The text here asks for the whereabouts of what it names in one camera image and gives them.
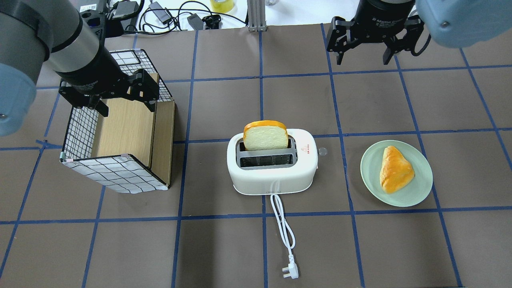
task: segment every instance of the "white toaster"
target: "white toaster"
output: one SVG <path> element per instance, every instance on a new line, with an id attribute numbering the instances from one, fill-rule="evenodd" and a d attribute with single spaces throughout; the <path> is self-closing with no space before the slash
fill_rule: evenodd
<path id="1" fill-rule="evenodd" d="M 288 148 L 246 151 L 243 133 L 227 146 L 227 168 L 234 188 L 245 195 L 296 193 L 308 189 L 318 168 L 313 136 L 287 129 Z"/>

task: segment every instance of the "white power cord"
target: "white power cord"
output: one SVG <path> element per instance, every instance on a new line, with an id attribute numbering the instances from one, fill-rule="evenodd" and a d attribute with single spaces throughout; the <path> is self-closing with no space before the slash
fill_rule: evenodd
<path id="1" fill-rule="evenodd" d="M 287 274 L 284 274 L 283 277 L 291 277 L 292 279 L 296 279 L 298 278 L 298 268 L 297 264 L 295 264 L 295 258 L 291 252 L 291 250 L 295 247 L 295 235 L 293 234 L 290 225 L 288 225 L 288 222 L 286 222 L 283 202 L 281 202 L 281 198 L 279 197 L 279 195 L 270 195 L 270 201 L 272 202 L 272 209 L 274 210 L 274 215 L 278 222 L 281 240 L 288 249 L 288 259 L 290 260 L 288 266 L 283 268 L 283 272 L 288 272 Z M 292 241 L 291 245 L 290 240 L 288 239 L 288 235 L 290 235 Z"/>

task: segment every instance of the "bread slice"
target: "bread slice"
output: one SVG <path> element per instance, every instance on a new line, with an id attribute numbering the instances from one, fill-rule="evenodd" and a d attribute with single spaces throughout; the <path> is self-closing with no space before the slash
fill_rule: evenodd
<path id="1" fill-rule="evenodd" d="M 414 178 L 411 163 L 394 146 L 384 149 L 382 168 L 380 169 L 380 185 L 384 192 L 391 194 L 405 187 Z"/>
<path id="2" fill-rule="evenodd" d="M 274 120 L 249 123 L 244 128 L 246 150 L 270 150 L 288 147 L 286 126 Z"/>

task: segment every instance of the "plate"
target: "plate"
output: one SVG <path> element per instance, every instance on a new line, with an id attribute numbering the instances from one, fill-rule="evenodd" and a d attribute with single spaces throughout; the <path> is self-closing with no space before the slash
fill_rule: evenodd
<path id="1" fill-rule="evenodd" d="M 415 174 L 409 184 L 392 194 L 384 192 L 380 185 L 382 155 L 387 146 L 396 147 L 411 163 Z M 361 177 L 373 196 L 397 207 L 410 207 L 422 202 L 429 195 L 433 183 L 432 169 L 425 156 L 411 145 L 396 140 L 377 142 L 365 151 L 361 158 Z"/>

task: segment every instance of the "white plug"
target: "white plug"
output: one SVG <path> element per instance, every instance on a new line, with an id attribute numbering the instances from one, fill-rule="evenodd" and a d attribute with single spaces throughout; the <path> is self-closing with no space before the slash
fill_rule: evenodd
<path id="1" fill-rule="evenodd" d="M 293 254 L 288 255 L 288 259 L 290 259 L 290 263 L 288 264 L 288 267 L 283 268 L 283 272 L 290 272 L 290 273 L 283 275 L 283 278 L 291 277 L 291 279 L 297 279 L 298 278 L 298 268 L 297 268 L 297 264 L 295 264 L 295 259 L 293 258 Z"/>

